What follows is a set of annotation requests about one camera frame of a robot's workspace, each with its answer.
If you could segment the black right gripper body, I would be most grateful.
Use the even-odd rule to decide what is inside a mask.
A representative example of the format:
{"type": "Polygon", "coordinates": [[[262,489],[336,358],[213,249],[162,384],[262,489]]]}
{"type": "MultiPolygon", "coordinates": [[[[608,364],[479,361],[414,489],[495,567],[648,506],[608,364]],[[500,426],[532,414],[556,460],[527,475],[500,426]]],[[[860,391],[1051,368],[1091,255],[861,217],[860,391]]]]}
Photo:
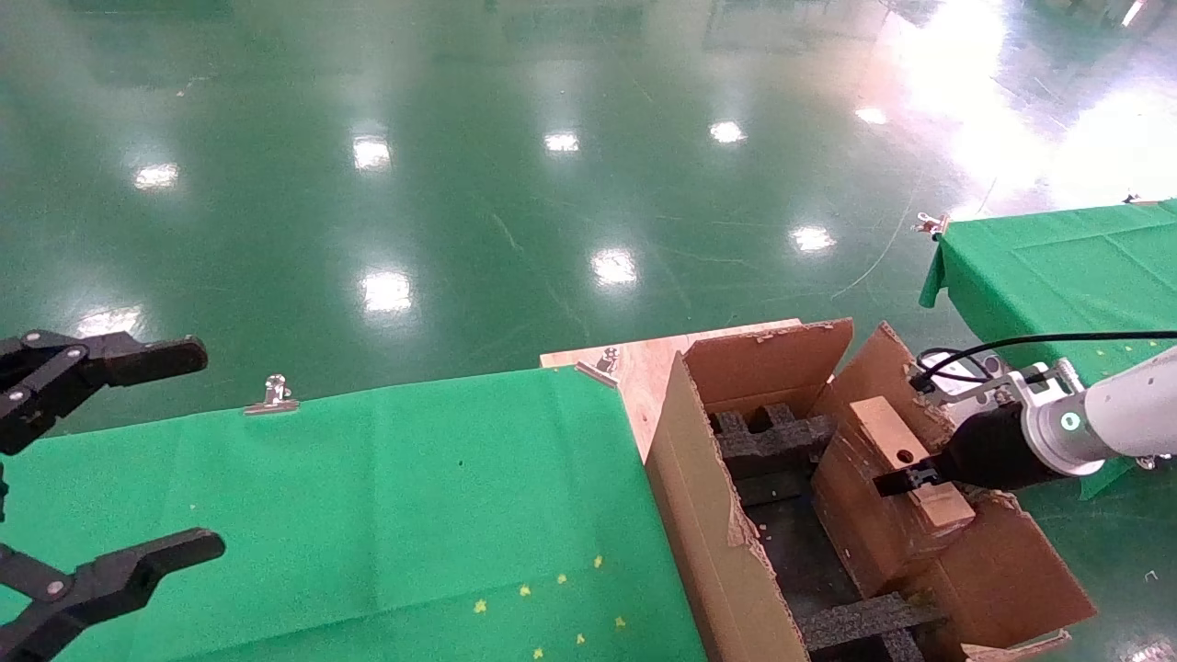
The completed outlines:
{"type": "Polygon", "coordinates": [[[960,423],[936,456],[940,477],[1003,491],[1042,485],[1048,466],[1024,436],[1024,405],[1000,405],[960,423]]]}

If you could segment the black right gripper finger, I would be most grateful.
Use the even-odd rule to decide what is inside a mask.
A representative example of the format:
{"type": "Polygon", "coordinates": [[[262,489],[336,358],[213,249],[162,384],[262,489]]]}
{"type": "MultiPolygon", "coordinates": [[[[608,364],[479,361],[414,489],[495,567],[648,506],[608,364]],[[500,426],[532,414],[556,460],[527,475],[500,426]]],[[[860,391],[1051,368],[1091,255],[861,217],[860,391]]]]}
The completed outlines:
{"type": "Polygon", "coordinates": [[[912,464],[880,474],[875,478],[875,490],[882,497],[895,497],[925,485],[945,485],[955,479],[955,461],[946,455],[931,455],[912,464]]]}

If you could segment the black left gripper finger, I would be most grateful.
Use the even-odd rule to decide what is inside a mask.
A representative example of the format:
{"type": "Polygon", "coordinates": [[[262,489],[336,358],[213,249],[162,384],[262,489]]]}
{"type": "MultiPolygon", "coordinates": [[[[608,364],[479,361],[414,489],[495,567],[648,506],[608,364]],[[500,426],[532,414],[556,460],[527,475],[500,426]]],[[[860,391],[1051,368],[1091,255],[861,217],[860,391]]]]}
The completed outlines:
{"type": "Polygon", "coordinates": [[[21,454],[104,388],[202,371],[210,365],[194,336],[142,343],[127,332],[68,337],[46,330],[1,343],[1,451],[21,454]]]}
{"type": "Polygon", "coordinates": [[[4,587],[29,600],[4,623],[4,660],[51,661],[87,629],[146,607],[169,574],[222,557],[226,545],[218,532],[193,528],[101,554],[72,572],[7,544],[1,550],[4,587]]]}

